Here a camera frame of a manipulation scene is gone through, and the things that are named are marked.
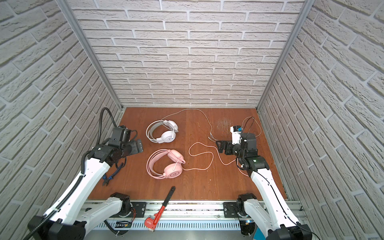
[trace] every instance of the robotic arm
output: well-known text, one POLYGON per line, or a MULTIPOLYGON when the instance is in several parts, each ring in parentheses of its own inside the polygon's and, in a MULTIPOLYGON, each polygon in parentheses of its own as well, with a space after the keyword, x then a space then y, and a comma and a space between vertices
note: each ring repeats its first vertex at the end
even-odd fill
POLYGON ((31 236, 37 240, 81 240, 89 231, 103 222, 106 216, 129 215, 132 207, 129 196, 114 193, 104 203, 78 216, 85 200, 110 167, 117 166, 121 158, 143 152, 141 140, 134 140, 135 137, 129 140, 131 130, 125 126, 117 127, 107 108, 101 110, 98 141, 104 110, 108 111, 115 125, 112 136, 101 144, 98 142, 91 151, 83 155, 81 171, 62 196, 43 216, 34 216, 29 221, 28 228, 31 232, 24 238, 25 240, 31 236))
POLYGON ((301 225, 292 213, 275 184, 268 163, 258 155, 255 135, 242 132, 241 126, 233 126, 230 131, 232 141, 216 141, 219 153, 237 157, 237 167, 247 171, 268 210, 264 210, 253 194, 243 194, 237 199, 238 214, 249 215, 266 240, 311 240, 308 225, 301 225))

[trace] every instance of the brick wall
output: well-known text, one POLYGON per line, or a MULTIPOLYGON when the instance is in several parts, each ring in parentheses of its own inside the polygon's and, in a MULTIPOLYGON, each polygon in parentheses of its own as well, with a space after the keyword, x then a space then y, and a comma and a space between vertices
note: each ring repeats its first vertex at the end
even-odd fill
POLYGON ((302 0, 70 0, 124 106, 255 107, 302 0))
POLYGON ((285 187, 323 240, 384 238, 383 3, 316 0, 260 107, 285 187))
POLYGON ((118 114, 56 2, 0 2, 0 239, 69 186, 103 106, 118 114))

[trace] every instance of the headphones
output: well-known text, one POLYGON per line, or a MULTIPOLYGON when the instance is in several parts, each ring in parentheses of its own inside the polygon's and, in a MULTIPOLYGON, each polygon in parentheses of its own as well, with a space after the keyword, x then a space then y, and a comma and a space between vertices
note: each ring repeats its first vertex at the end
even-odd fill
POLYGON ((146 130, 146 135, 147 135, 147 138, 151 141, 151 142, 158 142, 158 143, 164 143, 164 142, 172 142, 173 140, 175 140, 176 138, 176 133, 179 131, 179 127, 177 126, 177 124, 172 121, 172 120, 158 120, 158 121, 154 121, 153 123, 151 123, 148 127, 147 127, 147 130, 146 130), (152 136, 152 133, 153 131, 161 126, 161 125, 164 125, 166 128, 168 128, 170 131, 166 131, 164 132, 161 137, 158 137, 158 138, 154 138, 152 136))
POLYGON ((164 178, 174 178, 181 174, 183 171, 183 168, 181 164, 185 163, 183 155, 181 155, 176 150, 170 150, 170 149, 160 149, 156 152, 152 153, 152 155, 149 157, 147 161, 147 172, 148 174, 156 179, 164 179, 164 178), (153 165, 157 160, 159 160, 161 157, 168 155, 168 157, 174 161, 175 163, 169 164, 164 168, 164 173, 160 174, 153 170, 153 165))

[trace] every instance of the pink headphones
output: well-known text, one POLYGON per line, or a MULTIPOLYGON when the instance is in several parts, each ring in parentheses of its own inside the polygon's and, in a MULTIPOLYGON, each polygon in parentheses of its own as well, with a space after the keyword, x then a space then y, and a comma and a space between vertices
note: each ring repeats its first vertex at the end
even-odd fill
POLYGON ((154 152, 147 161, 147 172, 151 177, 154 177, 156 179, 164 179, 164 178, 174 178, 181 174, 183 171, 183 168, 181 164, 184 164, 185 160, 183 155, 181 153, 177 152, 176 150, 170 150, 170 149, 160 149, 154 152), (153 165, 157 160, 159 160, 161 157, 168 155, 168 157, 174 161, 175 163, 169 164, 167 167, 164 168, 164 173, 160 174, 153 170, 153 165))

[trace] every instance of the brown wooden table top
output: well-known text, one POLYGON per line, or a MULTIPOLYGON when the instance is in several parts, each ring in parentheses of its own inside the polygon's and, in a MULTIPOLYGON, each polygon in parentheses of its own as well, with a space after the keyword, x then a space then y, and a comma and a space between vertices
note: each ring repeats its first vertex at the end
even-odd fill
MULTIPOLYGON (((137 130, 137 139, 142 140, 144 152, 127 157, 126 166, 109 182, 108 186, 102 186, 103 180, 101 179, 89 195, 89 199, 107 199, 115 192, 130 195, 131 199, 164 199, 172 186, 176 186, 172 196, 173 200, 235 200, 239 194, 248 192, 255 194, 258 199, 261 199, 254 183, 249 177, 242 175, 238 171, 235 163, 228 166, 223 165, 214 148, 204 147, 200 144, 193 146, 191 154, 212 151, 215 157, 208 170, 183 171, 180 176, 173 179, 159 180, 148 175, 146 171, 147 160, 158 149, 175 149, 179 151, 186 161, 186 164, 183 166, 185 169, 196 167, 204 169, 209 165, 212 159, 211 154, 203 154, 196 157, 191 157, 188 154, 189 147, 195 142, 215 146, 215 143, 207 138, 210 126, 200 111, 187 110, 166 118, 166 120, 175 121, 179 127, 176 139, 171 143, 153 143, 146 137, 146 129, 150 123, 182 109, 127 108, 120 125, 137 130)), ((213 127, 212 134, 218 140, 230 141, 232 139, 229 131, 230 126, 241 125, 243 120, 249 116, 255 117, 261 126, 255 109, 201 108, 201 110, 209 118, 213 127)), ((251 122, 252 120, 248 122, 246 131, 251 126, 251 122)), ((160 126, 154 131, 153 136, 160 137, 166 130, 164 126, 160 126)), ((255 135, 259 134, 260 129, 257 124, 252 125, 250 132, 255 133, 255 135)), ((283 184, 263 131, 257 137, 257 148, 258 154, 267 160, 273 178, 286 199, 283 184)), ((235 156, 227 156, 224 153, 220 154, 220 156, 224 163, 235 159, 235 156)), ((163 173, 164 168, 171 163, 173 162, 167 156, 164 156, 155 163, 154 170, 163 173)), ((107 176, 109 177, 115 170, 114 166, 111 167, 107 172, 107 176)))

